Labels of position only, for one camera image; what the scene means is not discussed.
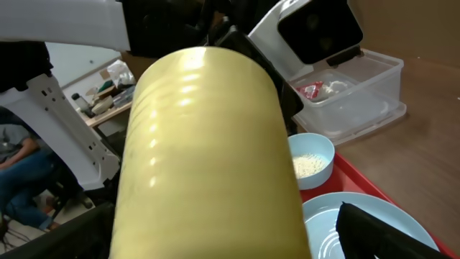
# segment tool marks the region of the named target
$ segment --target whiteboard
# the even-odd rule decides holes
[[[46,42],[46,46],[50,53],[51,64],[54,66],[51,70],[52,74],[61,88],[121,58],[119,52],[103,47],[51,42]]]

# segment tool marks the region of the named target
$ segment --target light blue bowl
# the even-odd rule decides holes
[[[302,133],[290,136],[288,141],[293,158],[310,153],[320,156],[327,163],[319,173],[297,179],[300,190],[316,188],[331,177],[336,149],[327,137],[315,133]]]

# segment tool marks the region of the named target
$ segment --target yellow cylinder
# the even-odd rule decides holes
[[[217,47],[169,54],[134,94],[112,259],[310,258],[275,86]]]

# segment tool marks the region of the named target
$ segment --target gray shirt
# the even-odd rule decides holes
[[[0,124],[0,163],[16,155],[22,148],[22,142],[30,137],[23,126]]]

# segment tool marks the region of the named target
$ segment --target tile floor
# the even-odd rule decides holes
[[[43,194],[40,196],[40,200],[38,201],[36,200],[39,208],[44,204],[45,196],[46,194]],[[55,221],[57,223],[64,224],[67,221],[73,218],[76,218],[87,211],[88,210],[83,205],[77,204],[73,201],[69,201],[66,204],[65,208],[62,211],[60,211],[60,213],[57,215]],[[20,224],[14,220],[10,221],[9,229],[14,230],[15,232],[18,232],[19,234],[26,236],[30,240],[33,240],[34,238],[37,238],[40,235],[44,234],[44,232],[41,230],[35,229],[33,227],[24,226],[23,224]],[[25,243],[25,241],[13,236],[10,233],[7,233],[5,237],[7,238],[10,244],[16,247],[19,247],[20,245],[23,245]],[[0,254],[3,254],[3,253],[5,253],[5,246],[3,243],[0,242]]]

